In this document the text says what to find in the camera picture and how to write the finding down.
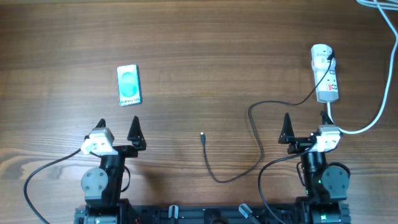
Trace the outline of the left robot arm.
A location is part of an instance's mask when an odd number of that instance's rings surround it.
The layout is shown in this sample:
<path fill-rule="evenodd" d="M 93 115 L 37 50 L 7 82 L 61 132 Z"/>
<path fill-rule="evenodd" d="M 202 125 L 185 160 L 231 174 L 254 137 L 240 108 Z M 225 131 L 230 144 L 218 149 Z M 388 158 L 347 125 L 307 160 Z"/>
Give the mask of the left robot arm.
<path fill-rule="evenodd" d="M 84 154 L 100 158 L 98 168 L 86 171 L 81 178 L 81 188 L 85 194 L 85 208 L 76 211 L 75 223 L 140 223 L 141 218 L 128 199 L 121 193 L 123 174 L 129 172 L 125 166 L 127 158 L 135 158 L 139 151 L 146 150 L 146 141 L 141 131 L 139 118 L 132 120 L 127 140 L 130 145 L 113 146 L 114 136 L 106 121 L 101 119 L 81 146 Z"/>

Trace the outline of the Galaxy S25 smartphone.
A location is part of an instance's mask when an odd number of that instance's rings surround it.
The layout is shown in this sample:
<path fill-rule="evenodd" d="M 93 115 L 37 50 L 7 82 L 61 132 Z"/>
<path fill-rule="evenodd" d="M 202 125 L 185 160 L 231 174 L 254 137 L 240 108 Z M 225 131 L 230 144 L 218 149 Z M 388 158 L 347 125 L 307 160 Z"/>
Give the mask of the Galaxy S25 smartphone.
<path fill-rule="evenodd" d="M 121 106 L 142 103 L 139 70 L 136 64 L 119 66 L 116 69 L 118 79 L 119 104 Z"/>

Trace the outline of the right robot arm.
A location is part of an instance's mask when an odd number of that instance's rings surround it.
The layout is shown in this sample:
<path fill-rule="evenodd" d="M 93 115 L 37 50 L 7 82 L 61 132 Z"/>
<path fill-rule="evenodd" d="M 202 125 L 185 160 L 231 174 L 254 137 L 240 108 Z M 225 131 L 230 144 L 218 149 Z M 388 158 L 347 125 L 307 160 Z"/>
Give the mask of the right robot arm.
<path fill-rule="evenodd" d="M 343 133 L 322 111 L 323 124 L 309 137 L 296 137 L 288 113 L 278 140 L 288 154 L 300 157 L 305 197 L 297 197 L 293 223 L 350 223 L 347 199 L 350 170 L 339 162 L 328 163 L 326 153 L 337 148 Z"/>

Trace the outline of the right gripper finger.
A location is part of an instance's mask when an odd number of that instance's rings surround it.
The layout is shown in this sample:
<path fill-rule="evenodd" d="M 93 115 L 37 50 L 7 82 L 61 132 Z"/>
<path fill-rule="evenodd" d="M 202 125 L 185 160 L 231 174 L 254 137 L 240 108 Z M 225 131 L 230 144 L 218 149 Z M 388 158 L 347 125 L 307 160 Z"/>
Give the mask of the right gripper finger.
<path fill-rule="evenodd" d="M 327 112 L 321 111 L 320 115 L 322 117 L 323 124 L 327 124 L 327 125 L 329 125 L 329 124 L 332 125 L 333 124 L 333 121 L 330 119 L 330 117 L 329 117 Z"/>
<path fill-rule="evenodd" d="M 281 133 L 279 135 L 279 144 L 290 144 L 295 142 L 295 134 L 292 127 L 292 122 L 289 113 L 284 115 L 284 123 Z"/>

